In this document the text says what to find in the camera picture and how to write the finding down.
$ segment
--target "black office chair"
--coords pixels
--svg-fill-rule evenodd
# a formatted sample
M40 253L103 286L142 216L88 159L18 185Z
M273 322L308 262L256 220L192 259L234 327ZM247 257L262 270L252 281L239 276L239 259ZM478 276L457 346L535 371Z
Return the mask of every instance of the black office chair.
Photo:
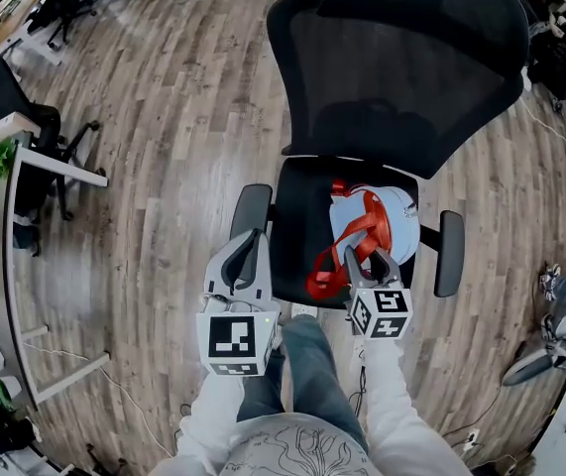
M96 12L91 8L93 4L92 0L52 0L54 2L54 7L56 9L57 14L60 17L60 24L57 26L56 30L52 34L52 36L47 41L49 47L53 50L58 50L59 47L56 46L54 43L54 39L56 38L57 34L60 33L62 30L62 41L65 44L68 44L67 34L68 29L76 18L80 16L84 16L85 14L90 14L91 16L95 16Z
M0 119L14 112L23 114L41 127L40 138L34 140L31 149L65 163L73 157L86 131L88 129L96 131L100 127L97 121L83 124L71 143L66 148L61 147L66 139L60 135L60 115L57 109L31 102L18 84L9 65L0 57ZM66 210L64 176L30 165L21 167L15 212L21 216L28 216L34 210L40 210L54 180L57 182L57 197L62 218L71 220L72 214Z
M344 308L348 289L318 301L305 288L333 243L333 182L397 186L417 202L417 181L405 173L430 179L520 96L526 19L517 0L279 0L267 26L289 103L283 154L291 157L272 206L268 185L244 188L231 236L272 221L274 295ZM440 230L422 227L421 241L438 252L435 294L454 295L462 217L442 212ZM399 268L409 287L414 256Z

